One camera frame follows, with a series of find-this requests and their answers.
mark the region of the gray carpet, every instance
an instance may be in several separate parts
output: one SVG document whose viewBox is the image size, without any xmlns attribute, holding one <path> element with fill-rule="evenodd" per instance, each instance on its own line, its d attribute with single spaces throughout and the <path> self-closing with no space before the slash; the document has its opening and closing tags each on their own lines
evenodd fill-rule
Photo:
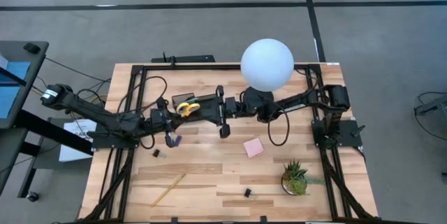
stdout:
<svg viewBox="0 0 447 224">
<path fill-rule="evenodd" d="M 0 0 L 0 6 L 213 1 L 304 0 Z M 445 223 L 447 185 L 440 174 L 447 172 L 447 141 L 423 132 L 413 107 L 424 91 L 447 91 L 447 8 L 316 8 L 316 15 L 326 59 L 341 63 L 356 119 L 367 126 L 362 138 L 380 216 Z M 163 51 L 239 61 L 246 46 L 267 37 L 287 44 L 296 61 L 316 61 L 306 8 L 0 11 L 0 40 L 46 40 L 50 58 L 99 78 L 110 77 L 117 62 L 148 62 Z M 39 75 L 47 83 L 69 84 L 74 90 L 96 83 L 48 61 Z M 38 81 L 35 85 L 43 88 Z M 63 116 L 42 107 L 33 95 L 25 107 L 42 118 Z M 447 137 L 436 115 L 421 118 L 421 123 Z M 37 141 L 37 136 L 29 141 Z M 31 186 L 41 194 L 37 203 L 16 198 L 26 169 L 27 163 L 15 167 L 0 196 L 0 223 L 72 221 L 84 195 L 89 164 L 39 170 Z"/>
</svg>

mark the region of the wooden table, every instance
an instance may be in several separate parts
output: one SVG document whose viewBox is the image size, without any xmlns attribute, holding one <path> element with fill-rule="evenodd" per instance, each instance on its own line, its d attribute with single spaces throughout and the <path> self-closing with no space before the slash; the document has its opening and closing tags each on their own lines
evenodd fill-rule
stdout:
<svg viewBox="0 0 447 224">
<path fill-rule="evenodd" d="M 120 99 L 125 96 L 131 67 L 132 64 L 115 66 L 105 106 L 107 110 L 116 112 Z M 321 70 L 325 84 L 344 85 L 339 65 L 321 64 Z M 163 97 L 167 100 L 171 100 L 171 96 L 188 92 L 194 92 L 196 96 L 213 94 L 218 84 L 223 85 L 225 97 L 236 96 L 239 100 L 239 93 L 247 88 L 239 70 L 148 72 L 148 76 L 153 75 L 166 79 L 168 89 Z M 143 105 L 154 101 L 164 88 L 163 82 L 158 79 L 148 80 L 146 86 Z M 294 72 L 288 84 L 274 92 L 274 97 L 279 100 L 306 89 L 305 76 Z M 179 147 L 172 149 L 165 145 L 164 134 L 158 134 L 156 147 L 167 158 L 154 158 L 152 150 L 136 150 L 125 221 L 170 221 L 171 217 L 179 217 L 179 221 L 259 221 L 259 217 L 264 215 L 269 221 L 330 220 L 325 186 L 309 185 L 307 194 L 303 196 L 287 195 L 281 188 L 283 163 L 293 158 L 301 160 L 302 165 L 309 170 L 309 176 L 323 178 L 321 159 L 314 146 L 310 124 L 312 110 L 304 108 L 290 112 L 288 116 L 291 131 L 288 142 L 282 147 L 270 143 L 267 124 L 257 122 L 255 117 L 229 119 L 231 135 L 226 139 L 220 139 L 219 128 L 209 122 L 184 124 L 177 129 L 177 133 L 183 136 L 182 142 Z M 344 117 L 352 117 L 352 111 L 346 112 Z M 286 132 L 284 116 L 273 121 L 271 127 L 273 140 L 282 141 Z M 262 156 L 248 159 L 242 143 L 256 137 L 263 143 L 265 152 Z M 146 145 L 150 141 L 150 137 L 143 139 Z M 370 214 L 377 215 L 362 156 L 350 147 L 339 148 L 339 153 L 346 185 Z M 94 154 L 80 211 L 81 218 L 98 203 L 108 154 L 108 149 Z M 186 173 L 185 178 L 156 207 L 150 207 L 182 173 Z M 245 198 L 243 194 L 246 188 L 257 194 L 258 199 Z M 334 189 L 338 213 L 342 216 L 341 197 L 336 185 Z M 117 215 L 120 188 L 115 195 L 112 216 Z"/>
</svg>

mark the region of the potted plant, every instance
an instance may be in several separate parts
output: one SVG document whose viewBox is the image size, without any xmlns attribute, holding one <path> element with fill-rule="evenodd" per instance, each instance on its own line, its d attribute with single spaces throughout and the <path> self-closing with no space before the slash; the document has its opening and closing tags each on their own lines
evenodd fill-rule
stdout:
<svg viewBox="0 0 447 224">
<path fill-rule="evenodd" d="M 295 159 L 284 165 L 284 173 L 281 177 L 282 188 L 289 195 L 304 195 L 307 188 L 307 179 L 305 178 L 306 169 L 301 169 L 300 161 Z"/>
</svg>

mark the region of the succulent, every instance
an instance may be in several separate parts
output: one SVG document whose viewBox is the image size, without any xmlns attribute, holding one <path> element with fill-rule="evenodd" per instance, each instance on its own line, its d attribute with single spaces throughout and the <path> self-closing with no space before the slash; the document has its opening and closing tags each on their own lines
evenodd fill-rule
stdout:
<svg viewBox="0 0 447 224">
<path fill-rule="evenodd" d="M 282 175 L 284 184 L 295 194 L 304 195 L 307 187 L 306 172 L 306 169 L 301 169 L 300 161 L 291 160 L 287 166 L 284 165 L 284 174 Z"/>
</svg>

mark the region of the scissors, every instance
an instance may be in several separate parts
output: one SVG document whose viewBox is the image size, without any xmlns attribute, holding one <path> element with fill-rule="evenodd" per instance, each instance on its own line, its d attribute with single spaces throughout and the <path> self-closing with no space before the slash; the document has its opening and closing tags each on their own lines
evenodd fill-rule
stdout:
<svg viewBox="0 0 447 224">
<path fill-rule="evenodd" d="M 198 103 L 193 103 L 194 101 L 196 101 L 195 98 L 180 103 L 175 111 L 182 115 L 182 117 L 189 116 L 191 113 L 200 109 L 200 105 Z"/>
</svg>

